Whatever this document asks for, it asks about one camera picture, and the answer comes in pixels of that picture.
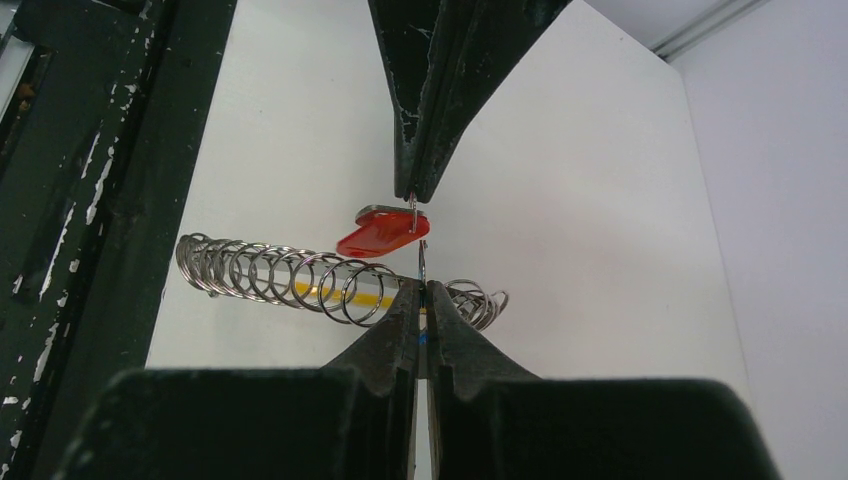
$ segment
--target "white board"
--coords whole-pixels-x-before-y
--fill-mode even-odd
[[[367,2],[241,0],[181,232],[332,250],[392,195]],[[683,376],[748,397],[679,75],[575,1],[471,124],[423,207],[428,277],[511,301],[486,336],[559,378]],[[417,249],[383,261],[412,275]],[[149,367],[318,366],[320,314],[210,299],[172,265]]]

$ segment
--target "white paint chip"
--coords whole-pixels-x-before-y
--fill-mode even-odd
[[[112,85],[112,93],[115,93],[115,86]],[[82,166],[82,175],[80,175],[80,179],[85,178],[88,173],[88,165],[91,163],[91,156],[94,155],[94,148],[97,147],[97,142],[100,141],[100,132],[97,132],[97,135],[94,136],[94,141],[91,142],[91,149],[88,151],[88,158],[85,159],[85,165]]]
[[[91,225],[91,222],[94,221],[94,216],[97,215],[97,202],[99,202],[100,197],[103,196],[103,183],[106,181],[106,177],[109,176],[109,170],[112,169],[112,160],[115,157],[115,147],[109,147],[108,153],[109,159],[106,160],[106,165],[103,167],[103,171],[100,172],[100,178],[94,185],[94,198],[91,201],[91,205],[89,205],[85,210],[86,225]]]
[[[12,294],[18,293],[18,290],[21,289],[21,284],[24,283],[24,276],[18,275],[18,278],[15,280],[15,283],[12,284]]]
[[[41,291],[38,292],[38,301],[41,301],[41,297],[44,296],[44,292],[50,287],[50,280],[52,278],[53,266],[56,264],[56,257],[59,256],[59,250],[62,249],[62,243],[65,242],[65,234],[68,233],[68,224],[71,223],[71,219],[74,216],[74,208],[77,206],[77,202],[74,202],[71,205],[71,209],[68,210],[68,215],[65,216],[65,225],[62,227],[62,233],[59,235],[59,241],[56,242],[56,248],[53,250],[53,258],[50,259],[50,265],[47,267],[47,275],[44,276],[44,283],[41,284]]]
[[[58,323],[54,323],[48,329],[50,336],[44,340],[44,351],[38,356],[38,361],[35,362],[35,374],[32,377],[34,382],[41,380],[41,374],[44,373],[44,366],[47,365],[47,357],[50,356],[50,350],[53,348],[53,340],[56,339],[56,329],[59,328]]]

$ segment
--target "dark green metal frame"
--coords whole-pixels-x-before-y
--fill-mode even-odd
[[[108,380],[144,365],[235,9],[107,3],[15,17],[37,50],[0,132],[4,480],[49,477]]]

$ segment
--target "metal wire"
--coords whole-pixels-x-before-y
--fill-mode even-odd
[[[335,253],[216,240],[201,233],[182,236],[174,255],[186,281],[210,296],[321,312],[335,322],[360,327],[376,323],[374,315],[387,307],[387,289],[399,289],[404,279],[385,265]],[[453,280],[445,287],[460,314],[478,331],[491,325],[509,301],[506,292],[487,295],[471,280]]]

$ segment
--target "red key tag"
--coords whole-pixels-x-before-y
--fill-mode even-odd
[[[341,239],[336,252],[346,257],[373,258],[410,244],[430,232],[430,221],[421,210],[412,232],[414,215],[408,208],[369,205],[356,214],[359,229]]]

